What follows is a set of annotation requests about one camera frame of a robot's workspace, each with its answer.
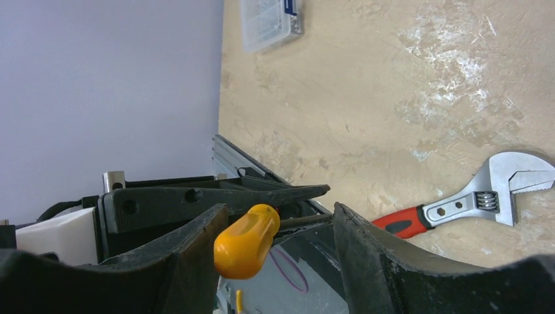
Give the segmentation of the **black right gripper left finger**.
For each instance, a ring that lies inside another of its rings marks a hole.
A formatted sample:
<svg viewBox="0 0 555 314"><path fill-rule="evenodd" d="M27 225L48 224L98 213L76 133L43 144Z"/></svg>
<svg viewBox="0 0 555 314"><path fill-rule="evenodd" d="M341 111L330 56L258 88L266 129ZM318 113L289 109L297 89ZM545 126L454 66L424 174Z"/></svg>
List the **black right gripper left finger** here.
<svg viewBox="0 0 555 314"><path fill-rule="evenodd" d="M3 249L1 312L211 313L219 281L213 244L227 225L228 207L217 204L99 265Z"/></svg>

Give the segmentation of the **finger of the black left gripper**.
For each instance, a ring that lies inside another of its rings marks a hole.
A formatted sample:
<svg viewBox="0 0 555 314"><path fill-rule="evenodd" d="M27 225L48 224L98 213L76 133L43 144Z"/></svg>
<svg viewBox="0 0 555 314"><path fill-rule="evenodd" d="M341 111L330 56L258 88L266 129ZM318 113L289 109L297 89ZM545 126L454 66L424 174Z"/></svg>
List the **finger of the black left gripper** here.
<svg viewBox="0 0 555 314"><path fill-rule="evenodd" d="M120 188L98 200L100 260L128 252L225 204L234 222L257 204L282 208L325 195L327 184L186 184Z"/></svg>

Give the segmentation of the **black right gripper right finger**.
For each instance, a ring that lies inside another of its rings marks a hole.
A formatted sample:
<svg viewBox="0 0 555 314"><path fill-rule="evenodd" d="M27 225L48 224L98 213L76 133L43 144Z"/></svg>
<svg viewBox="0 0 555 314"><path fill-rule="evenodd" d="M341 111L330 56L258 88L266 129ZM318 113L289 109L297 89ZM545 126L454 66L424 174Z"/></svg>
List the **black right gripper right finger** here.
<svg viewBox="0 0 555 314"><path fill-rule="evenodd" d="M335 203L334 241L350 313L553 313L554 256L482 268L433 254Z"/></svg>

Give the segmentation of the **yellow handled screwdriver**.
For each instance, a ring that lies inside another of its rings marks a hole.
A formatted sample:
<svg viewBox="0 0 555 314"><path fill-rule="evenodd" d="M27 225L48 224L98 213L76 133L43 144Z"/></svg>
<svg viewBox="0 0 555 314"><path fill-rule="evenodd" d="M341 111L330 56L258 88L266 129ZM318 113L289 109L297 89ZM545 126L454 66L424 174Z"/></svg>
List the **yellow handled screwdriver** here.
<svg viewBox="0 0 555 314"><path fill-rule="evenodd" d="M216 237L215 268L227 279L250 279L262 269L274 245L331 222L331 214L282 220L270 205L257 204Z"/></svg>

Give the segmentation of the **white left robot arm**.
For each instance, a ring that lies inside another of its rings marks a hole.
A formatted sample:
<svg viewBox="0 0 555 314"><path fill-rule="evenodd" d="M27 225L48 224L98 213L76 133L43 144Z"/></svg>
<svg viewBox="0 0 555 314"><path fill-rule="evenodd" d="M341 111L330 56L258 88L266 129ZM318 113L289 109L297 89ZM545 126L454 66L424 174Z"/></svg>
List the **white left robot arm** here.
<svg viewBox="0 0 555 314"><path fill-rule="evenodd" d="M226 204L237 220L257 204L281 207L325 195L327 184L270 184L256 190L229 181L197 186L116 189L96 204L56 218L17 227L16 247L34 254L54 253L72 266L99 264L183 226L213 205Z"/></svg>

